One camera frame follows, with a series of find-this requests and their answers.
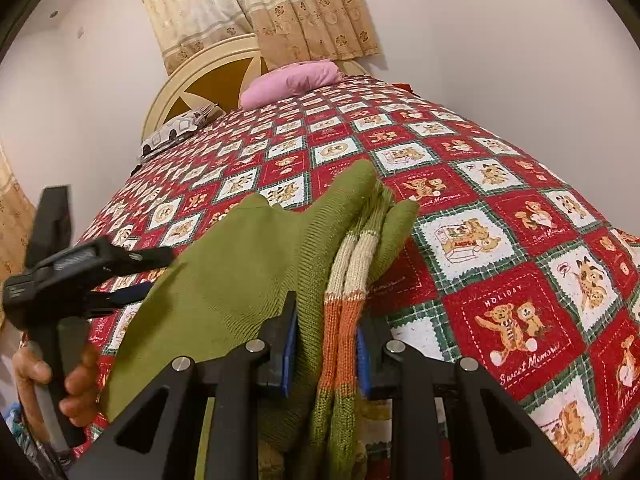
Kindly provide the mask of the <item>beige patterned left curtain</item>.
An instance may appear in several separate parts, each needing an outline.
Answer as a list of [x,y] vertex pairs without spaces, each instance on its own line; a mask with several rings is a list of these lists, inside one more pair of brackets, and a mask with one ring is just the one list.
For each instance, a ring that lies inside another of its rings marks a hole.
[[6,158],[0,155],[0,280],[4,283],[24,268],[35,207],[24,194]]

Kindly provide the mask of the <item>beige patterned right curtain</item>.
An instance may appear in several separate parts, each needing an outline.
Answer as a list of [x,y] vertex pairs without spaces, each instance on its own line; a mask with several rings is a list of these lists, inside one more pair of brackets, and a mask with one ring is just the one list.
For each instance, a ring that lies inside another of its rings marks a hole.
[[380,52],[364,0],[141,0],[167,73],[217,42],[257,38],[269,68]]

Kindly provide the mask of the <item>white car print pillow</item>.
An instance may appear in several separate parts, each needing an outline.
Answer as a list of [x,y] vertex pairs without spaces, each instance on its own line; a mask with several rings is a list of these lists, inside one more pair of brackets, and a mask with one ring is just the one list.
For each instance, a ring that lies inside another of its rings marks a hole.
[[197,133],[224,114],[226,112],[218,104],[207,104],[169,119],[142,141],[139,162],[146,162],[177,141]]

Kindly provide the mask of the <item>teal patterned right sleeve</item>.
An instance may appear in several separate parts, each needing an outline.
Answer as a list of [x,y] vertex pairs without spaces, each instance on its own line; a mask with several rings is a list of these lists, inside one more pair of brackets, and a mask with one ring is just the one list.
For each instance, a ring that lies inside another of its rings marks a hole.
[[101,437],[108,426],[102,414],[86,429],[87,442],[69,451],[55,452],[49,445],[39,441],[29,429],[21,404],[10,406],[4,421],[14,437],[18,447],[25,454],[29,463],[34,465],[43,479],[66,479],[67,474],[78,460],[88,451],[91,445]]

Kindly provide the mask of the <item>pink pillow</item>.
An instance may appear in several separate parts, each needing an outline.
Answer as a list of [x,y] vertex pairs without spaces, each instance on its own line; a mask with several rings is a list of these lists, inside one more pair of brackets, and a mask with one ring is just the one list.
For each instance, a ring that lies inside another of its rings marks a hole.
[[296,96],[312,90],[338,84],[343,72],[330,60],[292,63],[272,70],[253,80],[240,95],[242,110],[256,108]]

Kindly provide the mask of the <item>cream wooden headboard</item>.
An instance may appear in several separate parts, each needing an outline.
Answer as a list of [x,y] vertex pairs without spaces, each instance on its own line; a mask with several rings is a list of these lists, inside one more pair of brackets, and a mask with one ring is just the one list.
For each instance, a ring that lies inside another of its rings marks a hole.
[[201,50],[184,61],[157,93],[145,117],[141,140],[191,108],[214,103],[225,112],[236,110],[240,95],[267,72],[254,34],[225,39]]

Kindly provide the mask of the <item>red bear patchwork bedspread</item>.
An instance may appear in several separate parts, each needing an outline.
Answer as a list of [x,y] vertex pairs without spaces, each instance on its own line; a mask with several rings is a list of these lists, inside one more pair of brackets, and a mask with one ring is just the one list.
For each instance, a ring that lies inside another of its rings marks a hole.
[[[476,359],[580,478],[611,477],[639,433],[638,238],[445,107],[364,76],[235,110],[142,162],[86,237],[179,257],[244,197],[301,212],[359,159],[418,207],[362,314],[429,358]],[[140,306],[93,323],[101,393]],[[350,478],[383,479],[392,406],[357,382]]]

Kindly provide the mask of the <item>beige patterned curtain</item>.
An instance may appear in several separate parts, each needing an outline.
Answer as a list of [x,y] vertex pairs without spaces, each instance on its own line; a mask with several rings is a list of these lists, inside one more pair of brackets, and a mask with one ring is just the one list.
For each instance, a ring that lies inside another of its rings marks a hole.
[[364,0],[141,0],[167,73],[217,42],[257,38],[269,68],[380,52]]
[[6,158],[0,155],[0,280],[4,283],[24,268],[35,207],[24,194]]

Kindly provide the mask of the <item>green orange knitted sweater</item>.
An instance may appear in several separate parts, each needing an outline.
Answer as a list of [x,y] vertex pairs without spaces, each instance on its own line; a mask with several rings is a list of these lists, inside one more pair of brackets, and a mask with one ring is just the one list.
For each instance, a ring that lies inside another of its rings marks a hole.
[[368,287],[416,221],[365,159],[301,212],[244,197],[155,281],[128,325],[101,396],[114,419],[175,356],[224,356],[294,292],[300,341],[290,396],[258,412],[260,438],[299,479],[348,479],[356,463],[357,327]]

